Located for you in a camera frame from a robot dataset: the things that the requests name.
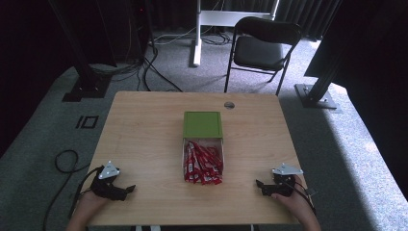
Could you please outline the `person's left hand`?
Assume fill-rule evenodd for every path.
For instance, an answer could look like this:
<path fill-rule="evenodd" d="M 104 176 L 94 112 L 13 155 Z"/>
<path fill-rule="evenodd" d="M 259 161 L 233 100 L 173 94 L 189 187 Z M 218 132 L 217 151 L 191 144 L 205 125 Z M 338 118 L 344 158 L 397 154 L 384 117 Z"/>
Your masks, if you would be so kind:
<path fill-rule="evenodd" d="M 103 208 L 109 202 L 108 198 L 96 195 L 94 192 L 85 192 L 78 204 L 76 211 L 81 215 L 95 215 L 98 210 Z"/>

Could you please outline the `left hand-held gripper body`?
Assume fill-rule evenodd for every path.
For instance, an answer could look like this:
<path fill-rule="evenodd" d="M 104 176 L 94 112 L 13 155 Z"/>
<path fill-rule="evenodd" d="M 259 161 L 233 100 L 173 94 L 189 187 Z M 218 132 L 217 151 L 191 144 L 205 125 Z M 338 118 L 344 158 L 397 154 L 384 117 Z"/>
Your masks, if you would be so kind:
<path fill-rule="evenodd" d="M 113 200 L 115 193 L 126 193 L 124 189 L 114 185 L 114 180 L 120 171 L 111 161 L 99 167 L 96 176 L 93 178 L 90 189 L 98 196 Z"/>

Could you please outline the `black metal stand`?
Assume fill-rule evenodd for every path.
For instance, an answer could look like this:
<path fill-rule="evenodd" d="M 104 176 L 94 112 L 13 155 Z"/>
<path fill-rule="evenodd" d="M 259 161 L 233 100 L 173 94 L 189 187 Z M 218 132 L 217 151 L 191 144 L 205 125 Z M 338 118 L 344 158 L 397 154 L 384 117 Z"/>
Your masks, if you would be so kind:
<path fill-rule="evenodd" d="M 67 39 L 67 50 L 78 74 L 77 81 L 70 92 L 63 97 L 63 102 L 80 102 L 83 98 L 104 98 L 111 83 L 112 75 L 98 75 L 89 66 L 88 60 L 77 39 L 59 0 L 47 0 L 57 17 Z"/>
<path fill-rule="evenodd" d="M 339 47 L 341 42 L 337 39 L 336 30 L 340 28 L 340 25 L 336 14 L 341 8 L 343 0 L 336 0 L 336 2 L 337 6 L 328 20 L 319 48 L 305 72 L 307 77 L 316 77 L 317 80 L 313 85 L 296 84 L 294 86 L 304 108 L 337 109 L 328 92 L 328 88 L 336 76 L 339 58 L 342 55 L 342 48 Z"/>

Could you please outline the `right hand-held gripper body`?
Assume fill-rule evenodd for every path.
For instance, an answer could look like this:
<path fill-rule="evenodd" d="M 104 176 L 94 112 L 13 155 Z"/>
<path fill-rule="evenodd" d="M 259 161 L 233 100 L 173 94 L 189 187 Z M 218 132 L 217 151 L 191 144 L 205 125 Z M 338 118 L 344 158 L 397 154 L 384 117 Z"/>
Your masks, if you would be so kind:
<path fill-rule="evenodd" d="M 289 197 L 294 191 L 294 185 L 296 180 L 294 177 L 296 175 L 303 174 L 301 168 L 293 167 L 283 163 L 280 167 L 274 168 L 272 171 L 273 174 L 273 193 L 278 193 Z"/>

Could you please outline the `white desk frame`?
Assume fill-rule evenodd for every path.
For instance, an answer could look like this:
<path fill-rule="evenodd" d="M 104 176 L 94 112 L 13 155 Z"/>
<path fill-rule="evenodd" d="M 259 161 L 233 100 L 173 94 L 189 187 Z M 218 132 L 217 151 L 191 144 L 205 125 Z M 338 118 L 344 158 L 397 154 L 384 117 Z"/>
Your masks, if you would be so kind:
<path fill-rule="evenodd" d="M 195 14 L 196 25 L 192 64 L 194 66 L 200 66 L 201 64 L 202 26 L 234 27 L 235 24 L 240 19 L 247 16 L 255 16 L 263 19 L 274 20 L 276 17 L 279 3 L 280 0 L 273 0 L 272 7 L 269 13 L 253 13 L 253 12 L 202 10 L 201 0 L 196 0 L 196 14 Z"/>

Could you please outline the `person's right hand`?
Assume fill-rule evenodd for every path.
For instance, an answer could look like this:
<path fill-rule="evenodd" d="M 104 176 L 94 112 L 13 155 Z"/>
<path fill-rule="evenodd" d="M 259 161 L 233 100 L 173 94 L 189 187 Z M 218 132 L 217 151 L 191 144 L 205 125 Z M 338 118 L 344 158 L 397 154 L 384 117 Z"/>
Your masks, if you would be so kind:
<path fill-rule="evenodd" d="M 294 192 L 291 196 L 274 193 L 271 197 L 287 208 L 299 222 L 306 220 L 309 216 L 310 207 L 297 192 Z"/>

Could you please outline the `green box lid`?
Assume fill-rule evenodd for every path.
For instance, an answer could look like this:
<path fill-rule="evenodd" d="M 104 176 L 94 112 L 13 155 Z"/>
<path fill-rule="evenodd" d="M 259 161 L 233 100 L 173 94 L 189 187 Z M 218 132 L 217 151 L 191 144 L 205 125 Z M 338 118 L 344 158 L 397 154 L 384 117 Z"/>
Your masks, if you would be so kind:
<path fill-rule="evenodd" d="M 185 139 L 222 139 L 220 112 L 185 112 L 183 137 Z"/>

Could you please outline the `black folding chair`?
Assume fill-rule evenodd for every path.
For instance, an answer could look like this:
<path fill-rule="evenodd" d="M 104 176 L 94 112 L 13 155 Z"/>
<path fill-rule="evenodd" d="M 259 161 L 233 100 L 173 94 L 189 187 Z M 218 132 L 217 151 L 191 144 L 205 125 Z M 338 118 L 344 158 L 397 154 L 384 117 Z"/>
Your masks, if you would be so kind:
<path fill-rule="evenodd" d="M 301 38 L 301 27 L 295 23 L 255 16 L 240 19 L 234 27 L 224 91 L 228 90 L 232 69 L 270 74 L 269 83 L 281 71 L 275 92 L 278 95 L 292 52 Z"/>

